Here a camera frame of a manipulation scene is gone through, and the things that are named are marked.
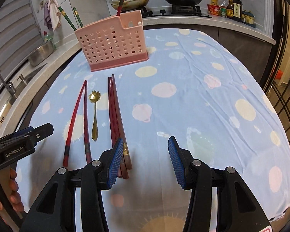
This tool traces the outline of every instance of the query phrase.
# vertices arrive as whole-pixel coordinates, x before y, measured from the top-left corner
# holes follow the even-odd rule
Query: floor
[[[282,94],[286,87],[276,85],[276,88]],[[285,109],[282,109],[283,104],[279,101],[279,97],[277,96],[277,93],[275,92],[275,88],[272,87],[267,96],[269,100],[271,101],[272,105],[274,106],[277,114],[279,115],[279,118],[283,124],[283,127],[285,128],[285,130],[287,130],[290,127],[290,121],[289,121],[290,115],[287,114],[288,110],[286,111]],[[283,95],[283,99],[285,100],[285,102],[287,102],[286,105],[288,106],[288,109],[290,112],[290,98],[289,97],[290,97],[290,86],[287,87]],[[288,140],[290,140],[290,128],[286,131],[286,135],[288,137]],[[286,222],[289,220],[289,218],[290,218],[290,207],[287,209],[284,217],[271,223],[273,231],[279,232],[283,228],[283,226],[286,224]]]

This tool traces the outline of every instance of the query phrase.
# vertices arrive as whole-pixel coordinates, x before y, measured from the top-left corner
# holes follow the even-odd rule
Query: white towel
[[[50,15],[50,20],[52,21],[53,31],[57,27],[60,27],[60,11],[58,9],[59,5],[56,0],[49,0],[48,10]]]

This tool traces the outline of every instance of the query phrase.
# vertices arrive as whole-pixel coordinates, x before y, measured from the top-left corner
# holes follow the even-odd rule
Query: pink utensil holder
[[[148,60],[140,10],[93,22],[75,35],[91,71]]]

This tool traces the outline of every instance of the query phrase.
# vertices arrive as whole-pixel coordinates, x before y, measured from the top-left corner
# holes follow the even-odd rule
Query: tablecloth
[[[110,191],[102,191],[110,231],[182,231],[191,192],[176,181],[167,146],[171,135],[210,167],[234,167],[268,219],[280,217],[290,206],[290,147],[274,108],[249,71],[203,32],[155,29],[145,31],[145,37],[148,61],[90,72],[80,52],[50,87],[31,126],[50,122],[54,133],[17,165],[26,211],[62,166],[70,118],[84,80],[88,93],[102,94],[97,103],[99,137],[90,140],[92,158],[111,148],[107,77],[114,73],[133,169],[129,180],[117,179]],[[86,100],[91,133],[94,104]],[[83,99],[69,170],[86,164],[82,104]],[[79,193],[76,223],[81,231]],[[215,188],[212,207],[215,231]]]

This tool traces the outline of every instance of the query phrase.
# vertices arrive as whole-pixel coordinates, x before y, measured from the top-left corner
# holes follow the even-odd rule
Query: gold spoon
[[[89,95],[90,102],[95,104],[95,118],[93,120],[91,137],[94,141],[98,139],[98,124],[97,124],[97,101],[100,99],[101,94],[98,91],[92,91]]]

